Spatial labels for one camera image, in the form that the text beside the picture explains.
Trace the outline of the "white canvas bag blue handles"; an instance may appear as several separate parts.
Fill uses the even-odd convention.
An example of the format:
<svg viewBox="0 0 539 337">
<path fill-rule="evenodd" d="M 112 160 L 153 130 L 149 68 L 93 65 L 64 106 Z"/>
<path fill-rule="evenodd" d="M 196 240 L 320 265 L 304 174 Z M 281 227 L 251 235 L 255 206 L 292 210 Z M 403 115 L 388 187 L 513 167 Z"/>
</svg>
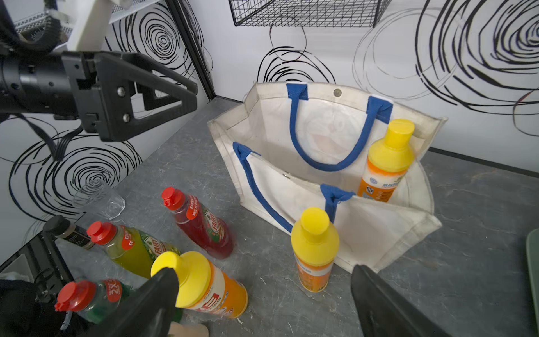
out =
<svg viewBox="0 0 539 337">
<path fill-rule="evenodd" d="M 415 158 L 384 203 L 359 187 L 370 146 L 396 119 L 415 125 Z M 442 227 L 421 158 L 444 124 L 357 88 L 271 82 L 254 85 L 209 130 L 243 207 L 284 233 L 304 210 L 324 209 L 340 236 L 335 263 L 377 272 Z"/>
</svg>

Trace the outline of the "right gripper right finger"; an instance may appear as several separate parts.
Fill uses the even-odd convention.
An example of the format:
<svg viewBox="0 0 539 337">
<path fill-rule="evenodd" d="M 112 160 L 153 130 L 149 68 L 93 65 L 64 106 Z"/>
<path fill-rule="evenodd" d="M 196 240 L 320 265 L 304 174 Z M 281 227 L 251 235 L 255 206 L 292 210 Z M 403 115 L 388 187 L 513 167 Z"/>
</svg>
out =
<svg viewBox="0 0 539 337">
<path fill-rule="evenodd" d="M 448 336 L 366 265 L 355 265 L 352 297 L 365 336 Z"/>
</svg>

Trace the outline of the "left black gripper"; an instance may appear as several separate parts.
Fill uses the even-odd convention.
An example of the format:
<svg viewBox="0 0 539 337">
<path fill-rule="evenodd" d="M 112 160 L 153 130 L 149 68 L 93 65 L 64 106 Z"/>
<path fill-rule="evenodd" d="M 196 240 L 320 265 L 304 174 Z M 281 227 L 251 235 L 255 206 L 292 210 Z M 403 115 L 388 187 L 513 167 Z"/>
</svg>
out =
<svg viewBox="0 0 539 337">
<path fill-rule="evenodd" d="M 93 59 L 92 53 L 64 51 L 61 59 L 82 126 L 102 141 L 128 140 L 197 109 L 197 85 L 143 54 L 97 53 Z M 145 111 L 163 110 L 137 118 L 133 91 Z"/>
</svg>

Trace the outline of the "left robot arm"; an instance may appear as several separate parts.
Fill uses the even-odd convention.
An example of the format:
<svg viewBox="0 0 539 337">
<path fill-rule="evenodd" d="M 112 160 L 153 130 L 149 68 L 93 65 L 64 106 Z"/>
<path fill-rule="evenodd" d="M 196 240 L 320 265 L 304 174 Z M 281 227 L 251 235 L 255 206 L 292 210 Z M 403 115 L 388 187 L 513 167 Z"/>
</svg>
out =
<svg viewBox="0 0 539 337">
<path fill-rule="evenodd" d="M 44 2 L 41 36 L 24 40 L 1 7 L 1 116 L 78 119 L 122 142 L 197 109 L 197 85 L 140 53 L 101 49 L 115 7 L 130 1 Z"/>
</svg>

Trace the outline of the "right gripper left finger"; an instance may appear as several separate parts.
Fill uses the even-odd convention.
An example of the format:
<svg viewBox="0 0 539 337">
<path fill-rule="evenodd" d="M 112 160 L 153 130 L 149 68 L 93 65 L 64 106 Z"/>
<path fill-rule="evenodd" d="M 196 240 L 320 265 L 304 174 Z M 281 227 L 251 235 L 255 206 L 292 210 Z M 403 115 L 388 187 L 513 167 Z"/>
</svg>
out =
<svg viewBox="0 0 539 337">
<path fill-rule="evenodd" d="M 171 268 L 160 270 L 85 336 L 168 336 L 179 282 Z"/>
</svg>

